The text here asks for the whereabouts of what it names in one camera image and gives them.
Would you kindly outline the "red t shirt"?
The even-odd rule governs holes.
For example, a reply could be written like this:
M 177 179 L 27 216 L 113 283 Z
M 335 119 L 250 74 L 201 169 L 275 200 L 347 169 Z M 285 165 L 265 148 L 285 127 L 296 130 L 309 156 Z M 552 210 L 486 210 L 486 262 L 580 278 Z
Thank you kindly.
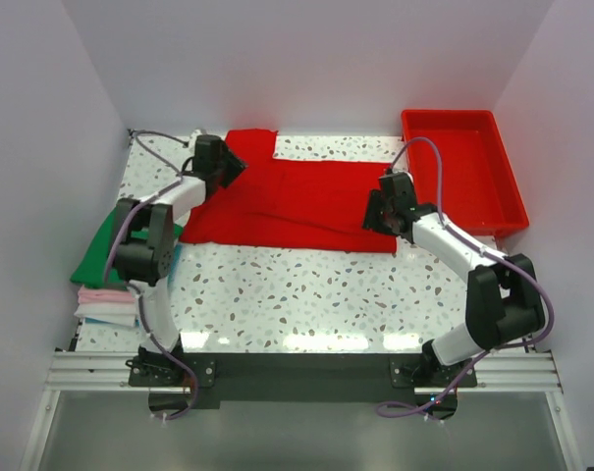
M 393 236 L 362 226 L 369 193 L 384 164 L 277 159 L 276 140 L 269 130 L 228 132 L 227 145 L 247 168 L 229 187 L 191 210 L 182 243 L 396 251 Z

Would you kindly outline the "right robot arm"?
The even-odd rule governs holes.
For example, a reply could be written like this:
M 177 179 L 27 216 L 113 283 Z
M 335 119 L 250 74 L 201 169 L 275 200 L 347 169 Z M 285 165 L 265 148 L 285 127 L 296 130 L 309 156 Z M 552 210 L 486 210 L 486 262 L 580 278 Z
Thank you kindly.
M 429 251 L 466 282 L 464 321 L 422 346 L 416 379 L 443 385 L 467 359 L 528 335 L 545 336 L 553 327 L 553 307 L 531 260 L 492 249 L 438 206 L 419 204 L 409 173 L 387 170 L 380 177 L 369 193 L 363 227 Z

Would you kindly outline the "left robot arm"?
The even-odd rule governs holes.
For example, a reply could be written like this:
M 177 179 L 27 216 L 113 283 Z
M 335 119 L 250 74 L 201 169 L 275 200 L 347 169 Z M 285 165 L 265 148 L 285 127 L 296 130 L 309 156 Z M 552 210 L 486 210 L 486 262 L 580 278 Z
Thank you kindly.
M 109 254 L 103 270 L 107 282 L 115 270 L 135 297 L 138 320 L 146 336 L 141 347 L 157 354 L 152 375 L 164 385 L 174 385 L 185 375 L 186 361 L 173 351 L 180 332 L 171 314 L 168 280 L 176 245 L 175 222 L 231 185 L 246 169 L 225 140 L 202 134 L 191 156 L 178 167 L 150 149 L 140 139 L 148 131 L 136 131 L 135 143 L 175 171 L 165 187 L 140 198 L 125 197 L 114 208 Z

